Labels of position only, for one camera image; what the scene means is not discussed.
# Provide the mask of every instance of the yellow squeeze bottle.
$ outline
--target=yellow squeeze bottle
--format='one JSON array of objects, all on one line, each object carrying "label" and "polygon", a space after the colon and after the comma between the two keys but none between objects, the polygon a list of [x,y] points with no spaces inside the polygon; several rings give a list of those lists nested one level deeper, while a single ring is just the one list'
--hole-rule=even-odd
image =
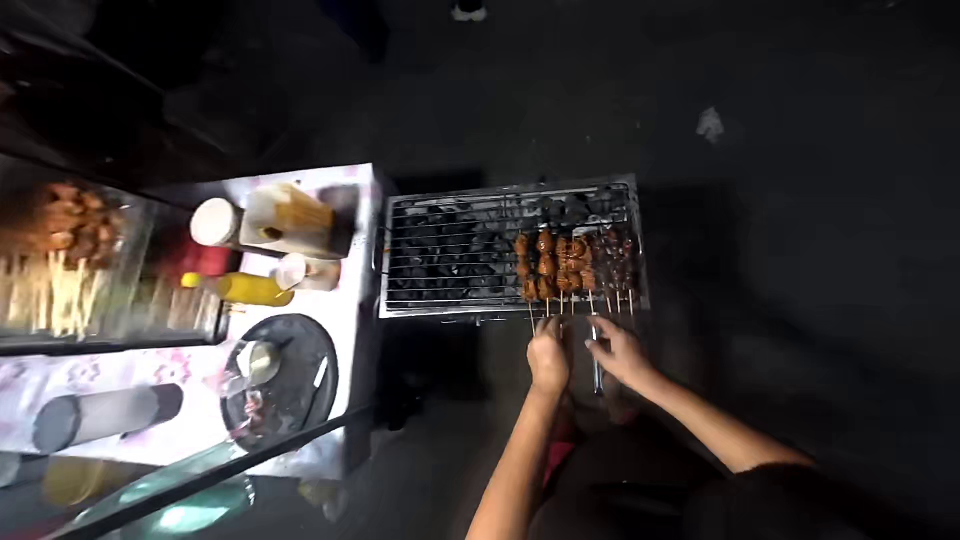
[{"label": "yellow squeeze bottle", "polygon": [[294,299],[294,291],[281,289],[273,278],[264,278],[244,272],[230,272],[219,279],[214,278],[212,280],[190,272],[183,274],[183,278],[180,280],[180,284],[187,288],[195,288],[205,282],[208,282],[209,289],[215,292],[224,302],[283,307],[290,304]]}]

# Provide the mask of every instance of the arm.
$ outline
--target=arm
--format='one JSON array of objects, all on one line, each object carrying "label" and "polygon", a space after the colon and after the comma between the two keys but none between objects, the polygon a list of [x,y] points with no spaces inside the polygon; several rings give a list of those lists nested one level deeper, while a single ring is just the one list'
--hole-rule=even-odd
[{"label": "arm", "polygon": [[595,341],[587,342],[593,357],[604,369],[683,423],[734,473],[768,463],[813,466],[808,456],[750,428],[665,377],[643,355],[639,342],[628,332],[607,319],[591,317],[590,320],[610,340],[609,352]]},{"label": "arm", "polygon": [[569,379],[557,318],[540,321],[537,335],[527,347],[527,360],[533,385],[473,516],[468,540],[519,540],[527,536],[542,485],[550,431]]}]

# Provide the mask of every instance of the hand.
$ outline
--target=hand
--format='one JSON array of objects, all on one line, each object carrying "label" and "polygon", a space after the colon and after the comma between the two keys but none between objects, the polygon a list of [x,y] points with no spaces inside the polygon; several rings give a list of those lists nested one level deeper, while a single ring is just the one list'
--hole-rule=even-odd
[{"label": "hand", "polygon": [[586,342],[593,358],[600,362],[608,373],[640,394],[662,378],[660,372],[643,354],[640,342],[633,334],[603,317],[593,315],[588,319],[600,330],[602,337],[610,340],[609,351],[592,339]]},{"label": "hand", "polygon": [[537,323],[537,333],[527,346],[527,361],[534,376],[531,390],[559,398],[570,380],[570,364],[560,337],[559,317],[540,319]]}]

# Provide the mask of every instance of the black plate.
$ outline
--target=black plate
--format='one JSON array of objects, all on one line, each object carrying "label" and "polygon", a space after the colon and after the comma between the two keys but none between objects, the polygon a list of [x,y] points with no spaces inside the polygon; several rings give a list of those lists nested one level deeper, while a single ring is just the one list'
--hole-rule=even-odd
[{"label": "black plate", "polygon": [[[325,422],[333,408],[339,383],[339,365],[333,340],[323,326],[304,315],[277,315],[264,319],[244,334],[230,353],[228,377],[240,376],[237,357],[247,343],[267,341],[276,347],[280,368],[276,376],[253,388],[263,396],[263,426],[257,434],[246,433],[235,439],[248,452],[269,445],[280,436]],[[326,374],[319,388],[313,383],[326,356]],[[221,398],[220,410],[228,430],[247,421],[244,406],[247,393]]]}]

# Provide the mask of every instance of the grill tray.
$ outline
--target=grill tray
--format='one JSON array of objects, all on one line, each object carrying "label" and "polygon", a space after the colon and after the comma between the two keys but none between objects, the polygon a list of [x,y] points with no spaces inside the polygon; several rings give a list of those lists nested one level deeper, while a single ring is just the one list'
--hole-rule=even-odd
[{"label": "grill tray", "polygon": [[[544,227],[570,236],[578,228],[613,226],[632,235],[639,274],[635,308],[649,306],[634,175],[391,197],[386,223],[381,318],[526,314],[514,240],[525,232],[535,250],[536,231]],[[593,298],[605,312],[604,293]],[[567,311],[571,300],[577,313],[589,312],[586,293],[567,299]],[[559,313],[559,302],[551,304],[551,313]],[[533,308],[544,311],[546,304]]]}]

